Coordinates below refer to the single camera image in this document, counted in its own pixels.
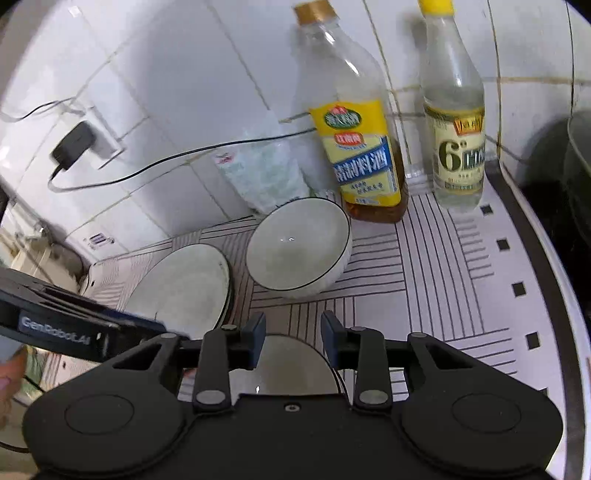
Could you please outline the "person's left hand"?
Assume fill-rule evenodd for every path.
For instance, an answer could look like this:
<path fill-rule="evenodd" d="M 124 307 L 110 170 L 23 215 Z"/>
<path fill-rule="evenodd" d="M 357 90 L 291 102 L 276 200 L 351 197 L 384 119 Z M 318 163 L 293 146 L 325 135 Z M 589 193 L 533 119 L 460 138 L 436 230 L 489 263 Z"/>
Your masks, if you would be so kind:
<path fill-rule="evenodd" d="M 7 424 L 12 398 L 21 389 L 26 374 L 28 349 L 22 346 L 10 359 L 0 366 L 0 429 Z"/>

